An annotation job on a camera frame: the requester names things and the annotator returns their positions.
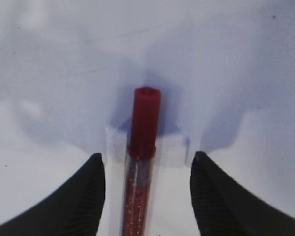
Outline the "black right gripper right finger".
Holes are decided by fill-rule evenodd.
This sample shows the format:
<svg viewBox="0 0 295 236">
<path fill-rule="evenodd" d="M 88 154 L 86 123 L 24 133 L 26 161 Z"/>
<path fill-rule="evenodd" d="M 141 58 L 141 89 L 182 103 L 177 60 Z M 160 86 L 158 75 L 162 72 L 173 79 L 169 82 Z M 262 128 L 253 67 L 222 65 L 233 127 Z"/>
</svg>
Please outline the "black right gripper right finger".
<svg viewBox="0 0 295 236">
<path fill-rule="evenodd" d="M 191 203 L 202 236 L 295 236 L 295 219 L 262 201 L 198 151 Z"/>
</svg>

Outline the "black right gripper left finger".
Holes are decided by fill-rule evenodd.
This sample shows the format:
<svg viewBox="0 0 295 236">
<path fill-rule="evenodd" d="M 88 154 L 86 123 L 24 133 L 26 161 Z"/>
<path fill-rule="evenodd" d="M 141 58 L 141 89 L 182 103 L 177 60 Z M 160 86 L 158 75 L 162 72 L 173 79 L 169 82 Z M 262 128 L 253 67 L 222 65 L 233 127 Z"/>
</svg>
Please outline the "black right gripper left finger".
<svg viewBox="0 0 295 236">
<path fill-rule="evenodd" d="M 94 153 L 51 195 L 1 224 L 0 236 L 94 236 L 104 202 L 104 163 Z"/>
</svg>

